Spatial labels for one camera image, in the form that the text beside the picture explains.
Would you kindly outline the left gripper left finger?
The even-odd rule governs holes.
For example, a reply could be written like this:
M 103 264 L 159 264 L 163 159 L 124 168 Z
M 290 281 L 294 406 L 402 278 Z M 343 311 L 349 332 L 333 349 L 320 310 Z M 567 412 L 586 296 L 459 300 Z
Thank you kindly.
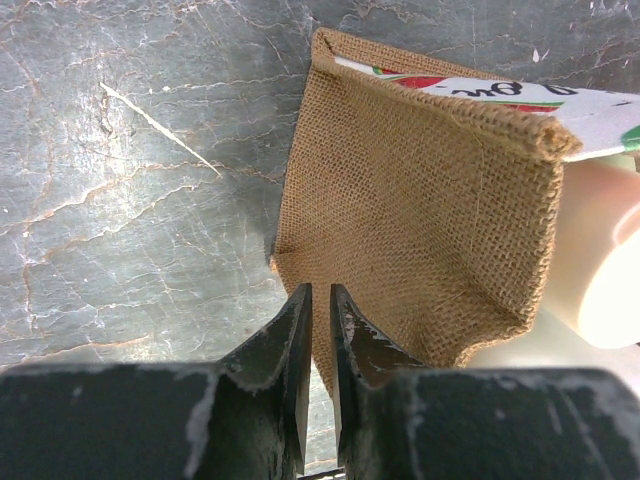
M 196 363 L 32 364 L 1 376 L 5 479 L 294 479 L 304 470 L 312 288 Z

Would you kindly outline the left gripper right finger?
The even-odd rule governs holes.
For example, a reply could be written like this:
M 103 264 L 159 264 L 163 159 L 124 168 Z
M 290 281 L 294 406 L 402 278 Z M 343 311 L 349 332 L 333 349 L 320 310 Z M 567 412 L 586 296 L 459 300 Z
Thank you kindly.
M 639 402 L 598 369 L 439 369 L 330 293 L 338 462 L 350 479 L 635 479 Z

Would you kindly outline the pale green bottle cream cap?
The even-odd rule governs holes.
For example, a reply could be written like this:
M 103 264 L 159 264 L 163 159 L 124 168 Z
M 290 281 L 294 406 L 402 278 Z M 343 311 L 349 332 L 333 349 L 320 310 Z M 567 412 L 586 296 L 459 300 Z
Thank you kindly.
M 564 165 L 541 307 L 596 348 L 639 341 L 639 173 L 632 157 Z

